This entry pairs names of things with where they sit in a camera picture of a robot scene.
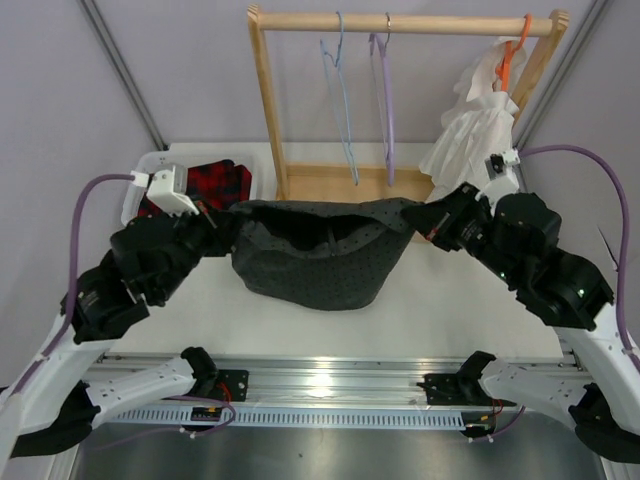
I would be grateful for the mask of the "dark grey dotted skirt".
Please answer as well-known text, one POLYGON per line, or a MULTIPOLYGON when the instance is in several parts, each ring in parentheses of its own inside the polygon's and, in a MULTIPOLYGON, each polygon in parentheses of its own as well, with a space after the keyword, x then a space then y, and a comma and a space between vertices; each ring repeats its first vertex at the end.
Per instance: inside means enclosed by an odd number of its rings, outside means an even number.
POLYGON ((410 243, 406 198, 236 204, 232 267, 252 292, 321 311, 369 305, 410 243))

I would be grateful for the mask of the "light blue wire hanger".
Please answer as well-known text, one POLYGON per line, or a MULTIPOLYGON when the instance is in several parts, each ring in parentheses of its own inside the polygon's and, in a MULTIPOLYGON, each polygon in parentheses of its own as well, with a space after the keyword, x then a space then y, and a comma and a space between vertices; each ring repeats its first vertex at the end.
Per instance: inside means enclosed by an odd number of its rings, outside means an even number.
POLYGON ((340 11, 336 11, 336 16, 339 20, 339 39, 336 51, 331 53, 323 39, 320 40, 319 45, 327 92, 340 143, 351 179, 354 185, 358 186, 360 177, 353 153, 349 97, 342 68, 342 50, 345 33, 344 18, 340 11))

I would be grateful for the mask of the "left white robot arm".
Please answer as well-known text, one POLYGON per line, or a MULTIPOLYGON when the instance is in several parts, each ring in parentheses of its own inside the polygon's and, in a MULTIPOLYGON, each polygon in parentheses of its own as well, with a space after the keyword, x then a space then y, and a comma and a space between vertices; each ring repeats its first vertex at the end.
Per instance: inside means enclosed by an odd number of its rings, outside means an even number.
POLYGON ((1 391, 1 459, 61 453, 107 421, 165 398, 212 400, 228 391, 202 347, 155 368, 107 381, 84 376, 130 327, 163 307, 204 257, 232 250, 237 221, 203 201, 193 214, 131 221, 100 264, 73 275, 54 330, 22 378, 1 391))

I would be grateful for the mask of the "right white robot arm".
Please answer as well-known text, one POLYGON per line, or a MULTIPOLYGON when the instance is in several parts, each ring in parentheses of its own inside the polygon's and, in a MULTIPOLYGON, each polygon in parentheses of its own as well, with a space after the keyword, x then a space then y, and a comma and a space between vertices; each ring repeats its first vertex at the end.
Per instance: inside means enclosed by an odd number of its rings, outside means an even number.
POLYGON ((508 194, 491 206, 464 183, 439 201, 405 208, 402 216, 433 246, 464 250, 494 273, 570 345, 592 378, 551 378, 476 351, 452 376, 457 395, 470 405, 529 407, 563 423, 597 455, 638 463, 636 345, 617 326, 621 309, 598 267, 558 247, 560 215, 534 194, 508 194))

